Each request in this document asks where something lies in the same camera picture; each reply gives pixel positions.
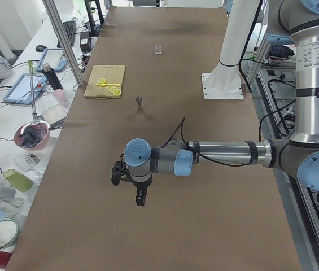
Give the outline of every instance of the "black mouse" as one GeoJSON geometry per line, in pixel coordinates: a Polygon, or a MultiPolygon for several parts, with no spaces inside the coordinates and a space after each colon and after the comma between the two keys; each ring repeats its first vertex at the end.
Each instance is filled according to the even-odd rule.
{"type": "Polygon", "coordinates": [[[38,45],[35,47],[35,51],[37,52],[44,52],[44,49],[46,49],[47,47],[44,45],[38,45]]]}

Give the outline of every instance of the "chair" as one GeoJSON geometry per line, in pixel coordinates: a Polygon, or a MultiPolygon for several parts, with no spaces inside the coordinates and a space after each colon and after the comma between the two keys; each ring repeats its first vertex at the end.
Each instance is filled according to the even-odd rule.
{"type": "Polygon", "coordinates": [[[132,0],[134,7],[159,7],[160,0],[132,0]]]}

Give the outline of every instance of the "pink cup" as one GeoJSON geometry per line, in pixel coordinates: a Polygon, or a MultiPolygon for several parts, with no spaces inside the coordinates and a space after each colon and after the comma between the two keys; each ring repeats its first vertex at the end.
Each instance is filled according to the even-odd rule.
{"type": "Polygon", "coordinates": [[[64,90],[62,89],[54,90],[53,96],[61,105],[64,105],[67,102],[67,99],[65,98],[65,95],[64,95],[64,90]]]}

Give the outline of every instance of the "brown table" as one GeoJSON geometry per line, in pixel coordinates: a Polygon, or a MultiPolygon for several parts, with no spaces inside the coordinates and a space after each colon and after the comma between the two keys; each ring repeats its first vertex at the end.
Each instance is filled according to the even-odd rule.
{"type": "Polygon", "coordinates": [[[127,141],[160,145],[183,116],[187,140],[256,141],[250,94],[203,99],[200,75],[217,64],[226,22],[221,9],[109,11],[84,75],[126,65],[123,96],[78,89],[7,270],[301,269],[271,169],[204,163],[189,177],[155,175],[145,207],[133,185],[111,184],[127,141]]]}

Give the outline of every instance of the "white plate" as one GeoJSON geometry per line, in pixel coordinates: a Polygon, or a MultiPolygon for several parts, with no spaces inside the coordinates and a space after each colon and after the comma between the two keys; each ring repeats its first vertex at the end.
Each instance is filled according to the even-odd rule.
{"type": "Polygon", "coordinates": [[[18,225],[11,220],[0,222],[0,248],[9,244],[18,233],[18,225]]]}

